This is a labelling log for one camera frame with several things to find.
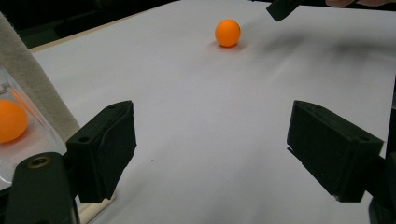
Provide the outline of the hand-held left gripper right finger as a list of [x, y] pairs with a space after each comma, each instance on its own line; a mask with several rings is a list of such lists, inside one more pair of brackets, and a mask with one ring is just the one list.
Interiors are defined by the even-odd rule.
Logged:
[[358, 203], [364, 170], [379, 156], [383, 141], [323, 106], [294, 101], [287, 144], [337, 201]]

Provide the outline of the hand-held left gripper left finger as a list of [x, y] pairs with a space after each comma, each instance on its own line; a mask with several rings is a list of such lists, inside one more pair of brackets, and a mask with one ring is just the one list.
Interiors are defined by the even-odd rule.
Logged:
[[132, 101], [109, 105], [66, 141], [82, 203], [110, 199], [137, 146]]

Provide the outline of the orange table tennis ball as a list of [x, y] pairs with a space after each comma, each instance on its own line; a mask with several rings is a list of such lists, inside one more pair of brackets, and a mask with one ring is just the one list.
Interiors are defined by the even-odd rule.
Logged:
[[20, 137], [26, 131], [28, 123], [28, 115], [20, 105], [0, 99], [0, 144]]
[[215, 29], [215, 38], [224, 48], [233, 47], [239, 41], [241, 28], [234, 20], [223, 20]]

